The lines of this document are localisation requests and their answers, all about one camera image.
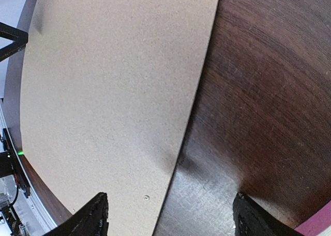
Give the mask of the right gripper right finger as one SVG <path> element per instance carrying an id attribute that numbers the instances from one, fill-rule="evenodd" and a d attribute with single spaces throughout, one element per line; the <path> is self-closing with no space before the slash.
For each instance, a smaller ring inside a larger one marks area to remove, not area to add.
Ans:
<path id="1" fill-rule="evenodd" d="M 238 192 L 233 201 L 235 235 L 269 236 L 301 235 L 283 224 L 243 192 Z"/>

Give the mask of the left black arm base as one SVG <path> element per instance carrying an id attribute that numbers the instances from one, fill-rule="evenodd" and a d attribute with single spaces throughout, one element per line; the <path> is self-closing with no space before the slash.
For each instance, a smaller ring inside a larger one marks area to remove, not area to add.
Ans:
<path id="1" fill-rule="evenodd" d="M 31 195 L 31 186 L 7 129 L 2 131 L 1 146 L 3 146 L 3 151 L 1 151 L 1 178 L 13 175 L 16 184 L 22 189 L 25 197 L 28 198 Z"/>

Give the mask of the brown backing board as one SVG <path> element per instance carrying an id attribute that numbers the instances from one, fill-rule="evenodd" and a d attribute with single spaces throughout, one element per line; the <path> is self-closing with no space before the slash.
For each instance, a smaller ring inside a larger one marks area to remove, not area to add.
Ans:
<path id="1" fill-rule="evenodd" d="M 218 0 L 37 0 L 23 152 L 71 212 L 99 192 L 109 235 L 152 235 Z"/>

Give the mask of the pink wooden picture frame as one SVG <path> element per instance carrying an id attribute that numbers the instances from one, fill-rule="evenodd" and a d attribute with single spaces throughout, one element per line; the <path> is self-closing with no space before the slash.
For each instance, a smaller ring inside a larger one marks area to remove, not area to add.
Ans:
<path id="1" fill-rule="evenodd" d="M 331 202 L 307 219 L 295 230 L 303 235 L 330 235 Z"/>

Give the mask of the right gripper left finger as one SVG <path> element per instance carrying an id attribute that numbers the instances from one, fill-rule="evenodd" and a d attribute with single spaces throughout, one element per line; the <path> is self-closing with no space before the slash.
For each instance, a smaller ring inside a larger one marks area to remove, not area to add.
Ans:
<path id="1" fill-rule="evenodd" d="M 99 192 L 71 218 L 49 231 L 48 235 L 107 235 L 108 209 L 107 194 Z"/>

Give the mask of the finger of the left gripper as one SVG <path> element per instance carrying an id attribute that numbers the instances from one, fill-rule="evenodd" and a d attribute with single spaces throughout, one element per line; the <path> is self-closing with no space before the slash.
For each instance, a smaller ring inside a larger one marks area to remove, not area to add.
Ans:
<path id="1" fill-rule="evenodd" d="M 9 45 L 1 48 L 1 61 L 3 61 L 25 49 L 28 43 L 28 32 L 24 32 L 1 22 L 1 38 L 12 41 Z"/>

